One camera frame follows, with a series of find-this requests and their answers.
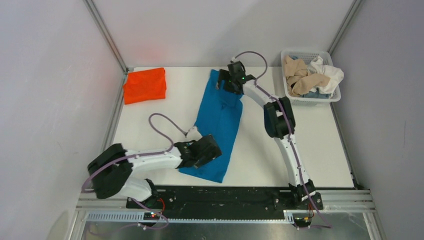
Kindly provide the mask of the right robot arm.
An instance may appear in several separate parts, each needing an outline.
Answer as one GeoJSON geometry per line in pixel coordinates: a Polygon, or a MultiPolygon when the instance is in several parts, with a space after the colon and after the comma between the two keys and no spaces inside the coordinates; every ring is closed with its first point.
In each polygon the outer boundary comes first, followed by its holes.
{"type": "Polygon", "coordinates": [[[290,100],[267,92],[257,78],[246,73],[240,61],[232,61],[220,69],[216,87],[228,93],[244,95],[263,109],[264,128],[274,139],[284,160],[290,189],[290,202],[297,209],[319,211],[321,197],[304,167],[295,138],[296,121],[290,100]]]}

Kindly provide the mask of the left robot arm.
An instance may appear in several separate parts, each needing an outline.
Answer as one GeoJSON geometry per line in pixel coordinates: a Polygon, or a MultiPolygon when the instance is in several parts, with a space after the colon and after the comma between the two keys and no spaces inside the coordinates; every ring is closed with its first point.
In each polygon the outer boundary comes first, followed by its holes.
{"type": "Polygon", "coordinates": [[[138,174],[162,169],[202,167],[222,155],[212,135],[198,140],[173,143],[153,152],[128,150],[114,143],[87,165],[92,193],[97,199],[123,196],[139,201],[145,208],[157,204],[153,181],[138,174]]]}

